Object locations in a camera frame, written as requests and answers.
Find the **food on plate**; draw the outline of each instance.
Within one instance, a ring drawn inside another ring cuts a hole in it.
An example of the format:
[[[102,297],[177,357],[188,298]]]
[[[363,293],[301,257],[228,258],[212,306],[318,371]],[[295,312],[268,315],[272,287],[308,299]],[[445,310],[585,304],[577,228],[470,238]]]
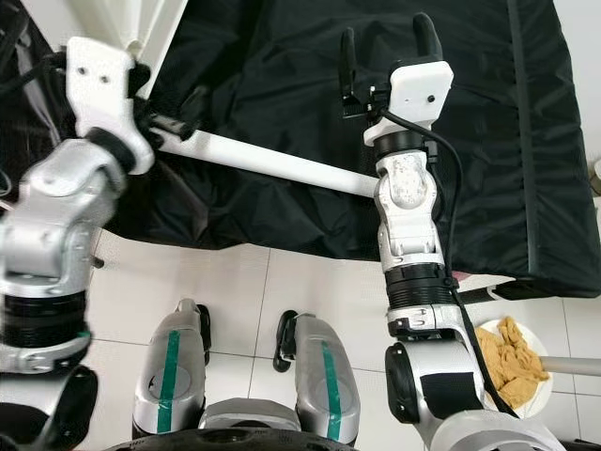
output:
[[[476,336],[495,388],[512,409],[517,409],[534,397],[538,382],[548,380],[549,375],[513,318],[504,318],[497,328],[501,336],[481,327],[476,329]]]

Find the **black cloth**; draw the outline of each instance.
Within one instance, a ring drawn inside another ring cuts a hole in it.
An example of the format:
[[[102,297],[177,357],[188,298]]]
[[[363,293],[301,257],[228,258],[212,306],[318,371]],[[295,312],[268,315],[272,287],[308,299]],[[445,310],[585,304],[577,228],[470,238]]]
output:
[[[340,37],[355,28],[361,94],[387,81],[394,61],[415,55],[418,11],[434,21],[455,73],[434,125],[465,170],[454,269],[514,276],[532,296],[596,296],[599,236],[570,56],[551,0],[464,0],[461,8],[443,0],[196,0],[162,66],[153,107],[189,117],[187,99],[208,88],[208,130],[374,176],[365,121],[342,119]],[[132,178],[109,224],[123,237],[378,259],[371,199],[157,157],[149,174]],[[438,168],[450,199],[455,175],[444,152]],[[448,213],[439,220],[443,242]]]

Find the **white wall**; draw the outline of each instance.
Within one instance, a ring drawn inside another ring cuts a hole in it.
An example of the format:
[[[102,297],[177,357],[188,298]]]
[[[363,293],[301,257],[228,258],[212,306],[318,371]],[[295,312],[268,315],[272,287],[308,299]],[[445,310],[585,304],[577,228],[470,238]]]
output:
[[[572,55],[574,83],[589,162],[601,160],[601,0],[555,0]]]

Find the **white plate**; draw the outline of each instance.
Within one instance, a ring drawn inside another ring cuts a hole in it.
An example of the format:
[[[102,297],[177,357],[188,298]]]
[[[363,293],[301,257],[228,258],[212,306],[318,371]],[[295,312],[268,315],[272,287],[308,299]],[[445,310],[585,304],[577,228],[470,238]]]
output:
[[[501,322],[501,319],[492,319],[491,321],[485,322],[480,327],[489,331],[493,334],[501,336],[499,329],[497,329],[497,325]],[[519,322],[516,323],[519,328],[524,340],[528,343],[528,347],[536,352],[538,355],[548,355],[545,346],[541,343],[541,340],[534,334],[533,331],[528,329],[523,324]],[[553,374],[548,373],[549,378],[547,381],[538,382],[538,387],[536,388],[536,393],[534,397],[524,404],[519,409],[516,409],[515,412],[519,415],[520,418],[528,418],[529,416],[535,416],[537,413],[542,411],[548,403],[548,399],[551,397],[551,392],[553,390]],[[489,409],[497,410],[496,406],[492,402],[492,399],[486,395],[485,404]]]

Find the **white tile floor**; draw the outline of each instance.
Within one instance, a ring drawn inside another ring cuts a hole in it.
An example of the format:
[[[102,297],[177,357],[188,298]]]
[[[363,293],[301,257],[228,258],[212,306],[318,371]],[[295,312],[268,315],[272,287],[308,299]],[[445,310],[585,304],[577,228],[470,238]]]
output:
[[[271,368],[278,318],[287,308],[316,313],[341,337],[362,397],[357,446],[422,451],[412,427],[389,413],[383,355],[391,344],[379,264],[309,257],[252,245],[219,252],[126,241],[108,232],[97,254],[89,320],[95,343],[86,363],[100,375],[100,395],[90,433],[79,447],[101,450],[130,437],[133,387],[146,343],[162,317],[182,297],[208,306],[213,354],[208,366],[208,403],[228,397],[263,397],[292,407],[293,371]],[[490,276],[465,285],[495,283]],[[601,357],[591,337],[601,318],[600,300],[552,298],[469,307],[476,323],[512,315],[527,324],[550,354]],[[601,442],[601,379],[556,375],[554,394],[541,421],[562,439]]]

